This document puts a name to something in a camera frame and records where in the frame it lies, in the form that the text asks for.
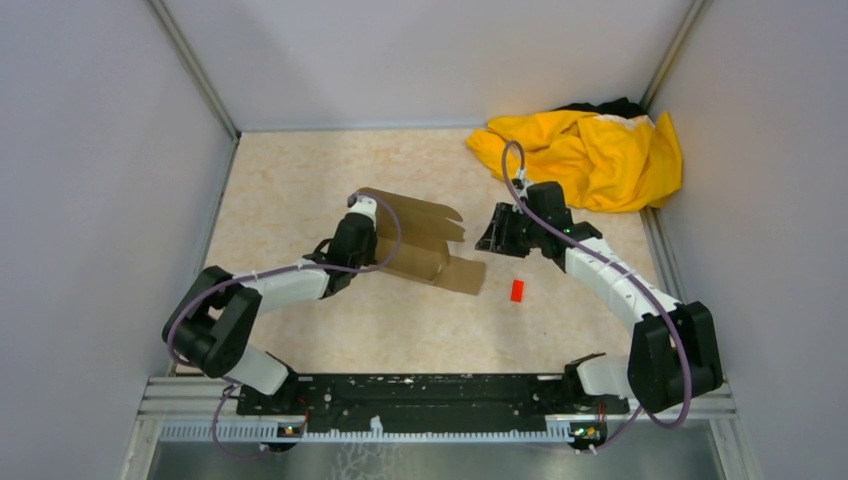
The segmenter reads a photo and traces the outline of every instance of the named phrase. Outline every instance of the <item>yellow fabric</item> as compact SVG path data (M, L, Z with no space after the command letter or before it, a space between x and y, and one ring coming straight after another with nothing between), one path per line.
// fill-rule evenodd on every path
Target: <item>yellow fabric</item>
M596 212L632 212L662 207L681 187L683 155L667 113L656 129L647 117L624 119L560 110L528 117L498 117L476 130L468 146L495 177L509 140L524 147L527 177L562 185L569 206ZM518 169L510 153L510 175Z

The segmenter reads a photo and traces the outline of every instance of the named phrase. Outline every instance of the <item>red block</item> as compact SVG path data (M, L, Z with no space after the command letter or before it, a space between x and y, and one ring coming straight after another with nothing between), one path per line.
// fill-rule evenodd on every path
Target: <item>red block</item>
M521 303L522 298L524 298L524 280L513 280L512 295L509 296L509 299L513 302Z

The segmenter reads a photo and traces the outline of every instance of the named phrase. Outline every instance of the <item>gray wall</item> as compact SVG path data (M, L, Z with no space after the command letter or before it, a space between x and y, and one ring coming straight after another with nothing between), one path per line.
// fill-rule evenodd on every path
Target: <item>gray wall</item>
M847 79L845 0L717 1L656 108L685 155L662 216L769 479L848 471Z
M688 0L169 0L243 130L479 125L642 95Z
M143 2L0 3L0 477L113 479L229 141Z

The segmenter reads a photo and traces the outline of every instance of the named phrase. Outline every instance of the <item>flattened cardboard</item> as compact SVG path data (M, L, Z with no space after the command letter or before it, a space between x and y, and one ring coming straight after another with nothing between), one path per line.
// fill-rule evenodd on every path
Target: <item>flattened cardboard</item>
M465 241L465 229L455 223L462 216L453 208L374 188L361 188L391 205L401 225L401 246L384 272L453 292L477 295L486 276L486 264L450 254L448 241ZM377 208L377 261L389 256L397 230L391 215Z

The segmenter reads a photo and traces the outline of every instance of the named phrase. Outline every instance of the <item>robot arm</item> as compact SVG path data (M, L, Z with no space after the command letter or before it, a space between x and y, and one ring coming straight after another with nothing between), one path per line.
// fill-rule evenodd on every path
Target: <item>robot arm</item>
M267 278L230 274L220 267L203 270L162 330L167 342L183 309L203 292L233 278L252 280L229 285L209 296L179 324L174 350L211 378L226 377L266 394L285 382L289 368L248 344L256 317L304 300L319 300L347 287L356 273L326 266L359 269L375 263L376 202L360 196L350 205L331 239L304 255L291 271Z
M513 185L530 210L554 228L610 260L595 257L557 238L525 215L516 205L499 203L478 250L526 257L539 248L565 273L577 278L597 295L632 336L629 357L590 355L567 365L564 382L572 397L582 403L587 397L618 395L635 397L649 412L656 413L683 401L683 376L669 331L659 312L628 277L634 277L659 300L672 318L689 359L692 395L712 391L722 383L715 329L709 310L700 302L684 305L650 285L628 267L587 222L575 224L565 206L562 187L556 182L533 184L519 176ZM612 268L617 263L627 273Z

